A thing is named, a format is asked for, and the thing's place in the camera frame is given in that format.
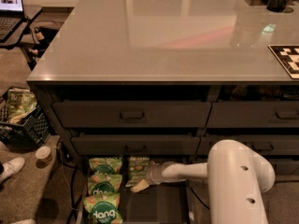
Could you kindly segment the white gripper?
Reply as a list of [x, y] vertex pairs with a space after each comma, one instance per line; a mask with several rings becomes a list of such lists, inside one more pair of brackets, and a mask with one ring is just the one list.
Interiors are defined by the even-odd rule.
[[165, 165], [160, 163], [151, 163], [146, 172], [146, 179], [141, 179], [133, 187], [131, 192], [138, 193], [141, 190], [147, 189], [151, 185], [160, 185], [165, 182], [163, 176]]

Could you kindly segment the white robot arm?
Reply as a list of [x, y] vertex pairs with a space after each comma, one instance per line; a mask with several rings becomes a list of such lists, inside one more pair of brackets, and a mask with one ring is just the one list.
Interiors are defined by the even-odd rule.
[[262, 194], [274, 186], [275, 178], [274, 168], [263, 156], [238, 141], [226, 139], [209, 150], [203, 163], [151, 163], [131, 191], [205, 179], [211, 224], [268, 224]]

